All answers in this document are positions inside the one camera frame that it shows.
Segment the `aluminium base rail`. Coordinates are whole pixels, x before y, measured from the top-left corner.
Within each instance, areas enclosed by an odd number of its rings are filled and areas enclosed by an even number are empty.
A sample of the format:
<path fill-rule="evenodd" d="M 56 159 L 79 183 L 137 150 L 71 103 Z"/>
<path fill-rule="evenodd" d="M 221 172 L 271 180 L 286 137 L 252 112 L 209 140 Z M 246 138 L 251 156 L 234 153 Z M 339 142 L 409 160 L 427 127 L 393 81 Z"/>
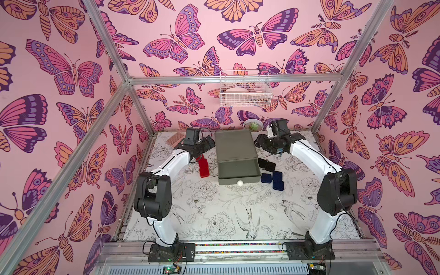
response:
<path fill-rule="evenodd" d="M 104 245 L 94 275 L 390 275 L 375 241 L 336 239 L 332 260 L 294 256 L 300 240 L 190 241 L 175 259 L 152 262 L 152 242 Z"/>

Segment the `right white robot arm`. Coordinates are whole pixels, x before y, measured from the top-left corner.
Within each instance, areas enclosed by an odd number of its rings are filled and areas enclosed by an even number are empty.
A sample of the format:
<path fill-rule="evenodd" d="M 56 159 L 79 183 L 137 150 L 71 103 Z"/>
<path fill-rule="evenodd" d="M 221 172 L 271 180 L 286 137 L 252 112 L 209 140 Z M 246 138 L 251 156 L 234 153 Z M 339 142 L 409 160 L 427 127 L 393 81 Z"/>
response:
<path fill-rule="evenodd" d="M 260 134 L 256 147 L 271 154 L 289 153 L 301 160 L 321 180 L 317 193 L 320 210 L 313 227 L 305 235 L 304 245 L 319 250 L 332 244 L 332 232 L 339 218 L 358 201 L 357 175 L 351 168 L 342 168 L 315 150 L 299 133 L 269 137 Z"/>

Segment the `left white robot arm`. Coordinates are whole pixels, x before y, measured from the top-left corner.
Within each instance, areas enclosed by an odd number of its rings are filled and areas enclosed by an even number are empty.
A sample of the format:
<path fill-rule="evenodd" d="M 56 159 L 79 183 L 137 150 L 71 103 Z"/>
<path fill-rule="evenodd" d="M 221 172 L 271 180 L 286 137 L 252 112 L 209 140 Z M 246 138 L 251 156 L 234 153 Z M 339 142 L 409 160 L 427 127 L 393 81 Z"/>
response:
<path fill-rule="evenodd" d="M 142 172 L 137 178 L 134 210 L 154 229 L 155 243 L 163 249 L 174 249 L 179 245 L 178 234 L 167 219 L 173 205 L 171 181 L 192 162 L 198 163 L 201 178 L 210 175 L 204 153 L 215 147 L 215 141 L 210 135 L 198 137 L 198 129 L 188 129 L 186 137 L 162 165 L 151 172 Z"/>

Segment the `blue brooch box right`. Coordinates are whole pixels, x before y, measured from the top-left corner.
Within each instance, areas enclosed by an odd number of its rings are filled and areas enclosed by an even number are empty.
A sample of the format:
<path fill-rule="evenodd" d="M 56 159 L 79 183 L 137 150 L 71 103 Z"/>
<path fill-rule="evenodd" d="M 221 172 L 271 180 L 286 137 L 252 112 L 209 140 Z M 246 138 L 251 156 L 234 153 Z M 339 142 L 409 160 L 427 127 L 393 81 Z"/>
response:
<path fill-rule="evenodd" d="M 272 181 L 274 182 L 282 182 L 283 181 L 283 173 L 279 171 L 274 171 L 272 173 Z"/>

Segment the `black brooch box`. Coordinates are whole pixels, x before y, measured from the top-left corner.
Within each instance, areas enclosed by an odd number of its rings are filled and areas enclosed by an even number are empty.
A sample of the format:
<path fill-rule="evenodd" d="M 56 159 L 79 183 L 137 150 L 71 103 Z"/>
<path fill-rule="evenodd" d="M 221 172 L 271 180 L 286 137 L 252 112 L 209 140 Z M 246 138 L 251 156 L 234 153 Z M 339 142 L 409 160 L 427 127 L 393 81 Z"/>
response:
<path fill-rule="evenodd" d="M 263 170 L 267 170 L 269 162 L 266 159 L 258 158 L 258 165 Z"/>
<path fill-rule="evenodd" d="M 265 170 L 269 171 L 271 173 L 275 172 L 276 171 L 276 164 L 273 162 L 267 161 L 266 165 L 265 165 Z"/>

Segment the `blue brooch box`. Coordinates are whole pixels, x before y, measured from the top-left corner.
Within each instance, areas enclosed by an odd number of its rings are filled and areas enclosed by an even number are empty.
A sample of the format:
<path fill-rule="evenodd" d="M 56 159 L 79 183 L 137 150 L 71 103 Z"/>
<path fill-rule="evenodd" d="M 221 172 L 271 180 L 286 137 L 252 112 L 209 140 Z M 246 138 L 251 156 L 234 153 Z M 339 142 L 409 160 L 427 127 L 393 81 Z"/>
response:
<path fill-rule="evenodd" d="M 274 182 L 282 182 L 283 181 L 283 173 L 279 171 L 274 171 L 272 173 L 272 181 Z"/>
<path fill-rule="evenodd" d="M 277 191 L 284 191 L 285 183 L 284 181 L 273 181 L 272 188 Z"/>
<path fill-rule="evenodd" d="M 272 174 L 262 173 L 261 174 L 261 183 L 272 183 Z"/>

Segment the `potted cactus white pot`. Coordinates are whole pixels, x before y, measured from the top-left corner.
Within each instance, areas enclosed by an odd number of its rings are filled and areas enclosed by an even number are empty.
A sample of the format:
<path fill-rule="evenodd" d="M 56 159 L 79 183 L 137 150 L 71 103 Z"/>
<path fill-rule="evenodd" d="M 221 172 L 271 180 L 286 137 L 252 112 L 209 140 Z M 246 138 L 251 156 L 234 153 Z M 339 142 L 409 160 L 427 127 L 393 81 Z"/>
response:
<path fill-rule="evenodd" d="M 261 132 L 264 130 L 264 124 L 258 119 L 248 119 L 243 122 L 243 127 L 250 132 Z"/>

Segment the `black brooch box far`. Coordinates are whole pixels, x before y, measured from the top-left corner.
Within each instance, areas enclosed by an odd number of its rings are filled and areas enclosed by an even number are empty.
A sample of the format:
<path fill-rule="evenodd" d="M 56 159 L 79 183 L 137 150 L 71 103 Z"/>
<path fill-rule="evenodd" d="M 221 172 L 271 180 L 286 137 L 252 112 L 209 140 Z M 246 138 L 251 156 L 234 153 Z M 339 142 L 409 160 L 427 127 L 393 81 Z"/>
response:
<path fill-rule="evenodd" d="M 258 158 L 258 165 L 263 170 L 267 170 L 269 162 L 266 159 Z"/>

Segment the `green drawer cabinet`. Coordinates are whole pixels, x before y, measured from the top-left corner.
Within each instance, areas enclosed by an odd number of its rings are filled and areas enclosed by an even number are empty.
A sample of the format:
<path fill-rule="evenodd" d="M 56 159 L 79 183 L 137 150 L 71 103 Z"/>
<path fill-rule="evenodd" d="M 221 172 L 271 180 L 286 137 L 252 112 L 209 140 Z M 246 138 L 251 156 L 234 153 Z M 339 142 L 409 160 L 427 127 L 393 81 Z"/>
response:
<path fill-rule="evenodd" d="M 215 149 L 221 186 L 243 186 L 260 181 L 258 155 L 248 129 L 216 132 Z"/>

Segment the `aluminium frame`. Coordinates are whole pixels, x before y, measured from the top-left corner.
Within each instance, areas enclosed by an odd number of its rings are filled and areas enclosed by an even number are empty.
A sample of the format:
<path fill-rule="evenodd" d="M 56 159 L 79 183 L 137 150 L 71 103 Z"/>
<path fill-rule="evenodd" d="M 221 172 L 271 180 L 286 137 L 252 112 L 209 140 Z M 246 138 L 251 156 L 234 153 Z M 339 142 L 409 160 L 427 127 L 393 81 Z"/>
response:
<path fill-rule="evenodd" d="M 176 77 L 214 48 L 222 73 L 286 60 L 319 19 L 339 39 L 377 1 L 2 1 L 1 273 L 80 275 L 96 238 L 107 170 L 145 149 L 138 133 L 118 153 L 109 126 L 134 130 L 144 111 L 173 128 L 190 115 L 135 98 L 127 80 Z"/>

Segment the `black brooch box near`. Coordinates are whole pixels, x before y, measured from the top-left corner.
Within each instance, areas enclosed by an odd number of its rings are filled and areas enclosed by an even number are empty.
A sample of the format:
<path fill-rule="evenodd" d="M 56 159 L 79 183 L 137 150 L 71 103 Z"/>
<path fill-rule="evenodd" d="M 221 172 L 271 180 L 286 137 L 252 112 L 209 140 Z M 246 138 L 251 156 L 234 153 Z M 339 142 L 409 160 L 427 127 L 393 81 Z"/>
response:
<path fill-rule="evenodd" d="M 267 161 L 266 165 L 265 165 L 265 170 L 269 171 L 271 173 L 275 172 L 276 171 L 276 164 L 273 162 Z"/>

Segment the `blue brooch box near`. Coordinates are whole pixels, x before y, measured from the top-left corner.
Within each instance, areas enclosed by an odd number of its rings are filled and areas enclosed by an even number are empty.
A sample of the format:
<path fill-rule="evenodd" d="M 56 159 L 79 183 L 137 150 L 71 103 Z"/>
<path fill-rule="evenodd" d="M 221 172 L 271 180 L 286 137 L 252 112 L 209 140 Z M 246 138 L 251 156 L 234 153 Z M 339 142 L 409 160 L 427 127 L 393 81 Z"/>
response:
<path fill-rule="evenodd" d="M 284 191 L 285 183 L 284 181 L 273 181 L 272 188 L 277 191 Z"/>

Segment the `red brooch box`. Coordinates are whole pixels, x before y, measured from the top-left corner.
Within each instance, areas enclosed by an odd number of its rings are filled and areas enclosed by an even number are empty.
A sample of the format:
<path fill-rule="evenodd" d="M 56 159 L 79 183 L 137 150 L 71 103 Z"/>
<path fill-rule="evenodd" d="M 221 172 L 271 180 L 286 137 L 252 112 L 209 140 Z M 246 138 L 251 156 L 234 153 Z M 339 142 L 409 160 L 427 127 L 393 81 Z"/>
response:
<path fill-rule="evenodd" d="M 207 178 L 210 176 L 210 170 L 207 167 L 200 167 L 199 175 L 201 178 Z"/>
<path fill-rule="evenodd" d="M 200 157 L 197 158 L 197 163 L 199 164 L 199 168 L 200 167 L 209 168 L 209 164 L 207 162 L 207 159 L 204 157 L 204 155 L 201 155 Z"/>

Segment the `blue brooch box left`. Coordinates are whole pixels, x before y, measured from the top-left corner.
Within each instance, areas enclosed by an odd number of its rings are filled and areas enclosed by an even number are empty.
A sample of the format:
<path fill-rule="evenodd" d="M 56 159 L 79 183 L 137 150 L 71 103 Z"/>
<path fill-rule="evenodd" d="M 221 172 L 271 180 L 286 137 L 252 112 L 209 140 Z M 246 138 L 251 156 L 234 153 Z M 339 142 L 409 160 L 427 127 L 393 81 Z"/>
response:
<path fill-rule="evenodd" d="M 262 173 L 261 174 L 261 183 L 272 183 L 272 174 Z"/>

